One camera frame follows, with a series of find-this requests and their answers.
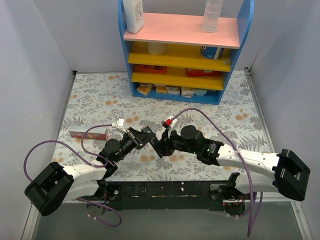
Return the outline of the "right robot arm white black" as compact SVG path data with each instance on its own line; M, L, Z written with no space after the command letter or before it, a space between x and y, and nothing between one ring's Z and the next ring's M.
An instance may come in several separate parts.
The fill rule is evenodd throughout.
M250 192L275 192L294 201L305 200L311 170L292 150L236 151L228 144L205 138L193 125L183 127L180 132L166 129L161 139L154 137L150 144L161 158L180 151L195 154L206 165L257 173L256 176L234 173L229 177L226 192L232 199Z

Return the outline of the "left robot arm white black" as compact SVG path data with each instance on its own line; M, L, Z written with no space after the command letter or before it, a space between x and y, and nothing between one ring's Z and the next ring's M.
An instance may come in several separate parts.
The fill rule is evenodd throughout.
M60 165L50 163L35 179L31 180L24 194L42 216L56 211L63 202L84 196L101 200L106 187L101 182L117 170L116 163L133 149L140 150L156 138L149 127L141 131L128 128L122 139L108 139L96 160L88 164Z

